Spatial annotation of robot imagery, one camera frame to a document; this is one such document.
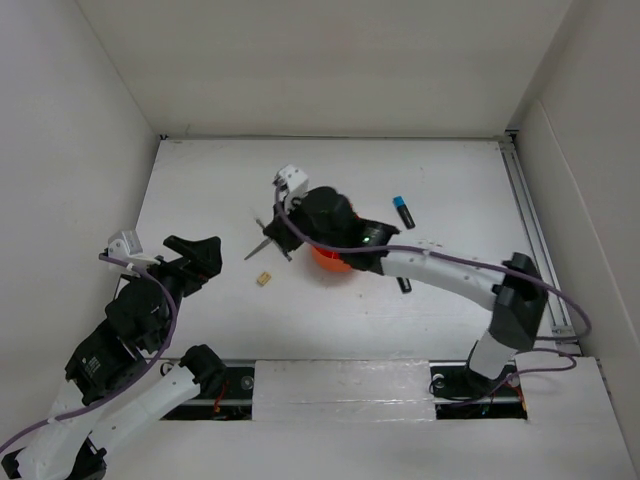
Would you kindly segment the black pen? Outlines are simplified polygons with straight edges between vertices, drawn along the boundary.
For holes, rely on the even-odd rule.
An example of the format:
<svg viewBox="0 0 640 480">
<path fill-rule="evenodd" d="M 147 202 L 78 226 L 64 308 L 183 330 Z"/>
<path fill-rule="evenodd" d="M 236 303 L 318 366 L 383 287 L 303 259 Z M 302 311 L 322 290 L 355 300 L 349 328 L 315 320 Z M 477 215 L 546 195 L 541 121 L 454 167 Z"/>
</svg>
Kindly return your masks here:
<svg viewBox="0 0 640 480">
<path fill-rule="evenodd" d="M 255 223 L 262 229 L 264 230 L 266 228 L 264 222 L 259 218 L 256 217 L 255 218 Z M 288 261 L 291 262 L 292 258 L 291 256 L 279 245 L 275 242 L 274 239 L 272 239 L 272 243 L 270 245 L 274 245 L 276 247 L 276 249 L 282 254 L 282 256 Z"/>
</svg>

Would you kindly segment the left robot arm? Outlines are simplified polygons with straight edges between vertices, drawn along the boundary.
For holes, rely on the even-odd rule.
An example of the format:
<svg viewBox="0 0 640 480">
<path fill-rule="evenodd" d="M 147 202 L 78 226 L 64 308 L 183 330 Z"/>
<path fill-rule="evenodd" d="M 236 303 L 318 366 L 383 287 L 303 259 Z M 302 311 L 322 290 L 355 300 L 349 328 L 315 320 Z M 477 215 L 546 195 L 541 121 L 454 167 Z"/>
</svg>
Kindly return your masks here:
<svg viewBox="0 0 640 480">
<path fill-rule="evenodd" d="M 125 286 L 105 319 L 74 350 L 48 417 L 12 437 L 33 438 L 22 449 L 1 447 L 10 479 L 101 479 L 110 458 L 136 435 L 187 400 L 224 392 L 226 366 L 207 345 L 195 345 L 157 383 L 110 416 L 108 405 L 135 385 L 173 339 L 182 300 L 222 269 L 217 236 L 189 241 L 175 235 L 166 261 L 143 252 L 133 231 L 112 236 L 100 260 L 120 270 Z"/>
</svg>

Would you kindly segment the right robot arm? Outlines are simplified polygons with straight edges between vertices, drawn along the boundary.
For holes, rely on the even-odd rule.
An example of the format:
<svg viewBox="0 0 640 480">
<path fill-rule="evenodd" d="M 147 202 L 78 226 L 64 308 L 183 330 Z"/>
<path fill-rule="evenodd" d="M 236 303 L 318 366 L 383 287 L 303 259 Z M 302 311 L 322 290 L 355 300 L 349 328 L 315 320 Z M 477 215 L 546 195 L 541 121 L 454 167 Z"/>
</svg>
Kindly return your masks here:
<svg viewBox="0 0 640 480">
<path fill-rule="evenodd" d="M 548 293 L 525 254 L 483 266 L 427 241 L 404 245 L 395 226 L 358 216 L 346 196 L 327 186 L 300 197 L 278 188 L 273 219 L 263 233 L 286 253 L 308 244 L 336 254 L 354 270 L 418 281 L 488 310 L 489 326 L 456 377 L 462 398 L 489 393 L 513 357 L 534 347 Z"/>
</svg>

